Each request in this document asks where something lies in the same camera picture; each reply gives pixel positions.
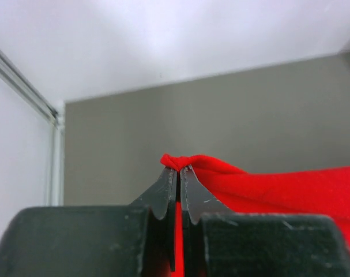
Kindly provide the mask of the red t shirt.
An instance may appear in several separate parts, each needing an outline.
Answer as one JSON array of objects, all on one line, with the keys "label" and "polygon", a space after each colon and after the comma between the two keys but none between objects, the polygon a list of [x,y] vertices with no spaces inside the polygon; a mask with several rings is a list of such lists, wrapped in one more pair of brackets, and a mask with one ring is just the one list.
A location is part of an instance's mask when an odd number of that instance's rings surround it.
[{"label": "red t shirt", "polygon": [[200,183],[234,212],[330,216],[350,247],[350,166],[252,174],[206,155],[164,154],[160,161],[176,171],[192,166]]}]

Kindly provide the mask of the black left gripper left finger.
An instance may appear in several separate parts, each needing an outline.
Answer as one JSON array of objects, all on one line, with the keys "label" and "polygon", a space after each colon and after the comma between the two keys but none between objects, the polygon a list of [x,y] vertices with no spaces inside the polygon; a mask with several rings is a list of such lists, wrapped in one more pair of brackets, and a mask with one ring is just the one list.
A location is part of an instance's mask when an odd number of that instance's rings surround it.
[{"label": "black left gripper left finger", "polygon": [[33,207],[0,240],[0,276],[170,276],[177,174],[129,205]]}]

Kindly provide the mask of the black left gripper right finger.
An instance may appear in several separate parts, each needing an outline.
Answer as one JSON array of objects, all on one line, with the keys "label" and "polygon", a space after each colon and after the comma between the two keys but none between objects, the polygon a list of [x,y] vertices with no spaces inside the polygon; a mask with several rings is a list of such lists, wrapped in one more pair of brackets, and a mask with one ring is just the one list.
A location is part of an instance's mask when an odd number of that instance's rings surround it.
[{"label": "black left gripper right finger", "polygon": [[185,276],[350,276],[350,248],[324,215],[239,213],[180,171]]}]

